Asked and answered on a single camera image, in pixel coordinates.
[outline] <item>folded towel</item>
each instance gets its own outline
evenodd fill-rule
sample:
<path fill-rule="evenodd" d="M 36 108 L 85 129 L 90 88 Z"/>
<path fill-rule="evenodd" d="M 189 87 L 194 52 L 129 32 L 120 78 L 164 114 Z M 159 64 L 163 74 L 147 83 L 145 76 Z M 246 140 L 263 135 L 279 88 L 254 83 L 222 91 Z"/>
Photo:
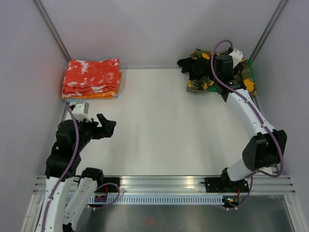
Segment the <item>folded towel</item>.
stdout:
<path fill-rule="evenodd" d="M 70 60 L 64 77 L 62 99 L 112 98 L 117 96 L 122 74 L 119 59 Z"/>

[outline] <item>camouflage cloth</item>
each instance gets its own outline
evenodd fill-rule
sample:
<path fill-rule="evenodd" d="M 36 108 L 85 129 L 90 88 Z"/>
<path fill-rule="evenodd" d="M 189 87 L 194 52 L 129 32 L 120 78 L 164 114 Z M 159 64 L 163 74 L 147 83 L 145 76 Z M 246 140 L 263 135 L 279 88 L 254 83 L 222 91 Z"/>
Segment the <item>camouflage cloth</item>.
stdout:
<path fill-rule="evenodd" d="M 210 68 L 210 59 L 212 52 L 196 50 L 189 58 L 181 59 L 177 64 L 182 67 L 182 73 L 189 72 L 187 83 L 187 92 L 215 91 L 214 78 Z M 242 80 L 251 97 L 256 94 L 255 83 L 251 67 L 247 60 L 243 59 L 235 67 L 235 79 Z"/>

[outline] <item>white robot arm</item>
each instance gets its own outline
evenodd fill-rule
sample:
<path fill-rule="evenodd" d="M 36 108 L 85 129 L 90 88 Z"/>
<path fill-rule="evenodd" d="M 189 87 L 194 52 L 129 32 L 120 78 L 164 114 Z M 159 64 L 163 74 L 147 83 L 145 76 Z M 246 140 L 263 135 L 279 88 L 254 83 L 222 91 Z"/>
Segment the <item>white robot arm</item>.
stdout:
<path fill-rule="evenodd" d="M 78 128 L 72 120 L 63 121 L 58 126 L 57 140 L 46 161 L 46 192 L 36 232 L 74 232 L 89 198 L 97 187 L 103 184 L 102 170 L 86 168 L 72 200 L 66 207 L 68 192 L 81 161 L 79 153 L 91 139 L 111 137 L 116 125 L 116 122 L 108 121 L 102 114 L 98 114 L 102 126 L 97 127 L 98 122 L 93 121 L 87 111 L 88 103 L 76 104 L 72 114 L 78 121 Z"/>
<path fill-rule="evenodd" d="M 287 136 L 283 130 L 275 130 L 254 105 L 244 83 L 234 79 L 233 69 L 242 60 L 242 53 L 233 49 L 228 55 L 213 57 L 211 60 L 214 61 L 215 71 L 212 71 L 215 72 L 217 92 L 238 114 L 250 138 L 242 152 L 242 159 L 223 170 L 221 177 L 228 189 L 229 183 L 259 172 L 260 168 L 280 163 L 279 152 L 283 155 Z"/>

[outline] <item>white wall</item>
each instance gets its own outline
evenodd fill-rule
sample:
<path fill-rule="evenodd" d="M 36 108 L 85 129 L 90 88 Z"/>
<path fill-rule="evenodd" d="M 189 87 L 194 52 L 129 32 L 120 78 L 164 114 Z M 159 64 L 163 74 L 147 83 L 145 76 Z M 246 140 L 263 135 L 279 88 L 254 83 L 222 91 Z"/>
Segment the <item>white wall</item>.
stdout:
<path fill-rule="evenodd" d="M 0 230 L 20 230 L 64 103 L 66 63 L 30 0 L 0 7 Z"/>
<path fill-rule="evenodd" d="M 309 1 L 289 1 L 253 64 L 266 118 L 284 129 L 285 170 L 309 222 Z"/>
<path fill-rule="evenodd" d="M 72 58 L 174 68 L 229 38 L 250 57 L 279 0 L 42 0 Z"/>

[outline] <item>white floor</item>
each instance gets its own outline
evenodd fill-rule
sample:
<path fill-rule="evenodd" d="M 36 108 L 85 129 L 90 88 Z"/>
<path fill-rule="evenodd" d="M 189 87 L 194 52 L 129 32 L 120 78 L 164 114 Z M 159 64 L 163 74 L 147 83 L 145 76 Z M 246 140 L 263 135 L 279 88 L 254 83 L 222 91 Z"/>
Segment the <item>white floor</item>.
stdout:
<path fill-rule="evenodd" d="M 118 98 L 89 101 L 91 117 L 117 125 L 86 146 L 77 173 L 212 175 L 236 163 L 249 141 L 241 120 L 217 93 L 186 92 L 187 79 L 180 69 L 125 70 Z"/>

